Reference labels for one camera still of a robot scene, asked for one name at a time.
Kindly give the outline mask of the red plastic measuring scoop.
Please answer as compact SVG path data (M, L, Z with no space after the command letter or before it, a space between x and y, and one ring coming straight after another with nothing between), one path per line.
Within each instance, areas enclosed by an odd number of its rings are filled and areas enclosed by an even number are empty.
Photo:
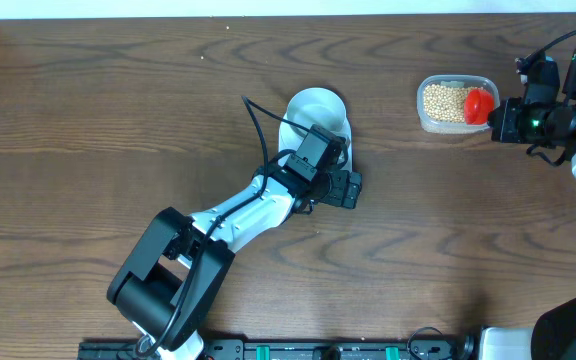
M464 101L464 120L468 125L484 125L495 108L493 95L486 90L471 90Z

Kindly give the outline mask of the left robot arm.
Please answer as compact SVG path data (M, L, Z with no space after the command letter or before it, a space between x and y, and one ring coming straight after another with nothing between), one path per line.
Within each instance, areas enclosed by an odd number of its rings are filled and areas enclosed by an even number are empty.
M318 203L355 208L362 177L347 170L348 158L343 137L314 125L297 149L266 160L225 202L191 215L172 207L159 212L107 290L108 301L143 334L136 357L197 358L198 329L239 250Z

